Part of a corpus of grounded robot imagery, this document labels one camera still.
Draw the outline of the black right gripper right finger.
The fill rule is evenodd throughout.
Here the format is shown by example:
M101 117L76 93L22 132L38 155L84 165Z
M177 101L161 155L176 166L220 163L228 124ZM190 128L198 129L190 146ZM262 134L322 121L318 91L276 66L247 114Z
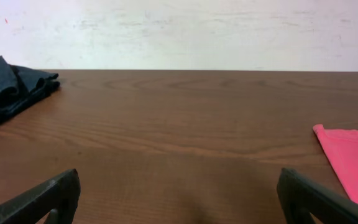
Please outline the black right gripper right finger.
M277 194L287 223L357 223L358 204L299 174L283 168Z

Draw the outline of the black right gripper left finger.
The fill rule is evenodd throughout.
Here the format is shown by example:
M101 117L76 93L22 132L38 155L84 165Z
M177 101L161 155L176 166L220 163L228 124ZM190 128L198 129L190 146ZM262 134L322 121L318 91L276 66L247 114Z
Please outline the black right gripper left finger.
M72 223L81 193L76 169L69 169L0 204L0 224Z

